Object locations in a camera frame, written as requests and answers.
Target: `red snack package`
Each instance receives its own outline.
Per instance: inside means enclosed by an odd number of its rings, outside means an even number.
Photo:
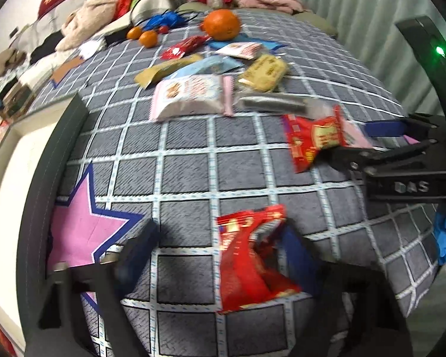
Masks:
[[[175,44],[167,48],[161,59],[169,60],[169,59],[180,59],[186,54],[195,51],[199,46],[201,46],[205,41],[210,39],[209,36],[190,36],[186,39],[183,39],[181,42]]]
[[[217,218],[222,251],[220,264],[220,294],[222,312],[237,311],[301,289],[263,260],[274,252],[269,238],[285,221],[283,205],[262,211],[241,211]],[[270,232],[269,238],[258,244],[258,234]]]
[[[282,116],[296,173],[307,170],[321,149],[347,146],[341,127],[340,106],[334,106],[334,114],[317,121],[295,115]]]

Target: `hand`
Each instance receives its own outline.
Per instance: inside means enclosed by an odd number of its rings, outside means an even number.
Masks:
[[[446,215],[436,212],[433,234],[438,245],[438,262],[446,264]]]

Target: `bed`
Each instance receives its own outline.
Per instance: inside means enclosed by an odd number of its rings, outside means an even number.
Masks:
[[[290,64],[280,91],[340,104],[354,125],[405,115],[382,83],[321,30],[271,12],[241,9],[238,15],[247,35],[287,45],[278,50]],[[57,88],[46,85],[30,109],[79,91],[90,111],[58,200],[67,200],[92,162],[99,207],[141,213],[161,223],[159,247],[136,290],[122,301],[143,345],[154,356],[288,354],[312,309],[308,294],[226,316],[215,313],[221,303],[214,219],[274,203],[286,205],[301,233],[325,256],[363,266],[378,263],[408,316],[436,272],[433,205],[367,203],[362,181],[325,164],[294,174],[281,120],[272,114],[236,110],[233,118],[148,120],[154,89],[141,89],[134,77],[160,63],[168,46],[199,33],[197,19],[160,37],[154,49],[136,41],[112,46],[68,73]],[[202,51],[211,54],[209,48]],[[142,224],[109,251],[119,252]],[[287,272],[283,253],[278,265]],[[332,339],[334,355],[351,317],[350,297],[345,301]],[[83,304],[96,351],[112,356],[103,321]]]

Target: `white curtain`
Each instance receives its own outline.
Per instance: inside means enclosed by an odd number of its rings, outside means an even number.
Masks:
[[[408,112],[441,112],[436,92],[394,23],[427,15],[446,39],[430,0],[303,0],[339,31],[338,40],[379,78]]]

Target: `blue bag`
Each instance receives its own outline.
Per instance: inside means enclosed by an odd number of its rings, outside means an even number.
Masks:
[[[214,74],[214,73],[224,73],[234,68],[242,67],[244,64],[229,57],[229,56],[210,56],[206,59],[200,60],[198,62],[186,65],[175,71],[173,74],[165,77],[162,80],[180,78],[182,76],[189,75],[204,75],[204,74]]]
[[[276,41],[270,41],[270,40],[261,40],[261,39],[255,38],[255,37],[248,37],[248,35],[246,35],[246,34],[239,34],[237,37],[235,37],[231,41],[215,41],[215,40],[211,41],[210,40],[207,44],[212,49],[220,49],[220,48],[223,48],[224,46],[227,46],[228,44],[231,44],[231,43],[241,43],[241,42],[246,42],[246,41],[252,41],[255,43],[262,44],[270,51],[275,51],[278,48],[286,47],[286,44],[281,44]]]
[[[145,24],[143,31],[150,31],[151,29],[160,28],[161,26],[168,26],[169,28],[177,28],[184,25],[187,19],[173,11],[165,12],[162,15],[152,16]]]

